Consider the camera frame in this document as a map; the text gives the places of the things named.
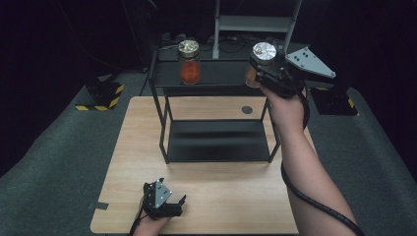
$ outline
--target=jar lid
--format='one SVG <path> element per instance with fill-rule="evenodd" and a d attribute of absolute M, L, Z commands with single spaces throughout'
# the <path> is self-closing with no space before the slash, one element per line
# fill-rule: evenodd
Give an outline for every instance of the jar lid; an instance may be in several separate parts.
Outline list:
<path fill-rule="evenodd" d="M 199 44 L 194 40 L 184 40 L 178 44 L 178 52 L 182 57 L 195 57 L 199 51 Z"/>
<path fill-rule="evenodd" d="M 270 61 L 276 55 L 274 46 L 267 42 L 259 42 L 253 47 L 252 51 L 259 59 L 263 61 Z"/>

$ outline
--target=red contents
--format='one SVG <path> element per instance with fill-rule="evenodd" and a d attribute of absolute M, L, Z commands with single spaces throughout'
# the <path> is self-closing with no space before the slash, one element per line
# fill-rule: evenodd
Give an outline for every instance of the red contents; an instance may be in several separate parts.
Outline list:
<path fill-rule="evenodd" d="M 181 68 L 181 79 L 184 84 L 196 84 L 200 80 L 200 63 L 198 61 L 184 62 Z"/>

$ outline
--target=human arm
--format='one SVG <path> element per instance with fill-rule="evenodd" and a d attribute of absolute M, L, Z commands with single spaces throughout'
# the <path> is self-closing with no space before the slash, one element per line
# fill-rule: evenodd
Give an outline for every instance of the human arm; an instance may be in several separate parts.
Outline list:
<path fill-rule="evenodd" d="M 292 185 L 355 222 L 348 203 L 304 135 L 304 108 L 300 98 L 283 99 L 266 88 L 261 89 L 271 104 L 272 120 L 281 141 L 283 167 Z M 300 200 L 291 191 L 288 197 L 301 235 L 355 235 L 340 221 Z"/>
<path fill-rule="evenodd" d="M 141 220 L 141 224 L 136 227 L 134 236 L 157 236 L 160 230 L 167 224 L 172 217 L 163 217 L 153 220 L 145 217 Z"/>
<path fill-rule="evenodd" d="M 139 217 L 139 224 L 135 227 L 133 236 L 157 236 L 162 228 L 171 220 L 172 217 L 162 217 L 159 219 L 152 219 L 148 214 L 139 208 L 136 219 Z"/>

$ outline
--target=black cable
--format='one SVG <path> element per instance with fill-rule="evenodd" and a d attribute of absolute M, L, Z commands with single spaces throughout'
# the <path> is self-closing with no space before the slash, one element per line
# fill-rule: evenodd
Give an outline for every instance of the black cable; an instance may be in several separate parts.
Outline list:
<path fill-rule="evenodd" d="M 339 213 L 338 211 L 307 197 L 306 195 L 301 193 L 297 188 L 295 188 L 295 186 L 292 185 L 291 181 L 288 178 L 288 175 L 285 172 L 283 162 L 281 163 L 281 175 L 285 185 L 297 198 L 339 220 L 348 228 L 350 228 L 357 236 L 365 236 L 365 234 L 362 232 L 359 226 L 352 222 L 349 218 Z"/>
<path fill-rule="evenodd" d="M 83 53 L 84 53 L 84 54 L 86 54 L 89 58 L 93 59 L 94 61 L 96 61 L 96 62 L 98 62 L 98 63 L 101 63 L 101 64 L 103 64 L 103 65 L 105 65 L 105 66 L 108 66 L 108 67 L 111 67 L 111 68 L 114 68 L 114 69 L 117 69 L 117 70 L 120 70 L 120 71 L 126 71 L 126 72 L 138 72 L 138 71 L 135 71 L 135 70 L 129 70 L 129 69 L 125 69 L 125 68 L 121 68 L 121 67 L 117 67 L 117 66 L 111 65 L 111 64 L 109 64 L 109 63 L 107 63 L 107 62 L 104 62 L 104 61 L 102 61 L 102 60 L 100 60 L 100 59 L 98 59 L 98 58 L 96 58 L 96 57 L 92 56 L 92 55 L 91 55 L 91 54 L 89 54 L 88 52 L 86 52 L 86 50 L 82 47 L 81 41 L 80 41 L 80 39 L 79 39 L 79 38 L 78 38 L 78 36 L 77 36 L 77 32 L 76 32 L 76 30 L 74 29 L 73 25 L 71 24 L 71 21 L 70 21 L 70 19 L 68 18 L 68 15 L 66 14 L 66 12 L 65 12 L 65 10 L 64 10 L 64 7 L 63 7 L 63 6 L 62 6 L 62 4 L 61 4 L 61 1 L 57 1 L 57 2 L 58 2 L 58 6 L 59 6 L 59 8 L 60 8 L 60 10 L 61 10 L 62 15 L 64 16 L 65 22 L 67 23 L 68 27 L 70 28 L 71 32 L 73 33 L 73 35 L 74 35 L 75 39 L 77 40 L 77 43 L 78 43 L 78 44 L 79 44 L 79 46 L 80 46 L 80 49 L 83 51 Z"/>

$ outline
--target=wooden table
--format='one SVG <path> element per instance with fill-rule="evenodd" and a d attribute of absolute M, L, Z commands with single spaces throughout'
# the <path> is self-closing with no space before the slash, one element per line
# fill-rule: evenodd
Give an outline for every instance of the wooden table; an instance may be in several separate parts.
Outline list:
<path fill-rule="evenodd" d="M 176 118 L 259 117 L 263 97 L 176 97 L 170 99 Z M 244 114 L 243 106 L 253 113 Z M 275 139 L 264 120 L 269 150 Z M 145 182 L 165 178 L 173 191 L 168 203 L 187 195 L 183 214 L 163 234 L 293 234 L 297 228 L 280 176 L 280 150 L 267 162 L 189 162 L 165 164 L 159 149 L 160 122 L 150 96 L 133 97 L 99 197 L 90 229 L 94 233 L 128 233 Z"/>

